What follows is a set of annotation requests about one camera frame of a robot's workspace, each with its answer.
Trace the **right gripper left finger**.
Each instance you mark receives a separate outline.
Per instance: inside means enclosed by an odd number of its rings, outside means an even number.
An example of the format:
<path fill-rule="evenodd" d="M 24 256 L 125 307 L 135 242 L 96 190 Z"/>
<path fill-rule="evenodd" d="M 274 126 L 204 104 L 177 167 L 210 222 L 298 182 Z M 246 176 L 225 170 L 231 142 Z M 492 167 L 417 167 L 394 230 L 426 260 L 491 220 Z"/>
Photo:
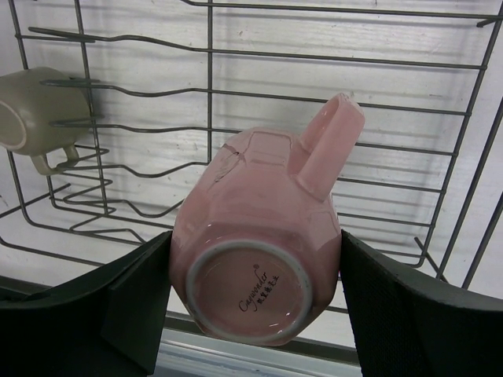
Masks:
<path fill-rule="evenodd" d="M 1 289 L 3 376 L 149 376 L 171 284 L 171 233 L 43 291 Z"/>

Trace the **pink faceted mug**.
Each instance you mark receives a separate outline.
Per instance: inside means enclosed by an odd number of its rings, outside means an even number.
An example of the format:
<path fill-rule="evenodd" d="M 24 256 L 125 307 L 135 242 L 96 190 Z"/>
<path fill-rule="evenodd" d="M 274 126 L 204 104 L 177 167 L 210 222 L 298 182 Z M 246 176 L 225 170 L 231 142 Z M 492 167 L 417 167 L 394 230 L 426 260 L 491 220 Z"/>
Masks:
<path fill-rule="evenodd" d="M 279 346 L 328 307 L 342 244 L 332 190 L 364 124 L 340 93 L 301 134 L 255 127 L 218 150 L 170 251 L 171 284 L 203 333 Z"/>

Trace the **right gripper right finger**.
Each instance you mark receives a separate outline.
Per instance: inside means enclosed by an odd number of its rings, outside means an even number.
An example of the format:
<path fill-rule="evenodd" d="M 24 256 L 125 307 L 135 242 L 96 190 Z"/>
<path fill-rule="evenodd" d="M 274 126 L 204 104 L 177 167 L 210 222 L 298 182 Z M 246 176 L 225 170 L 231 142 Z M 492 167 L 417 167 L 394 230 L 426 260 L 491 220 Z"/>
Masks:
<path fill-rule="evenodd" d="M 343 233 L 340 275 L 364 376 L 500 376 L 502 300 Z"/>

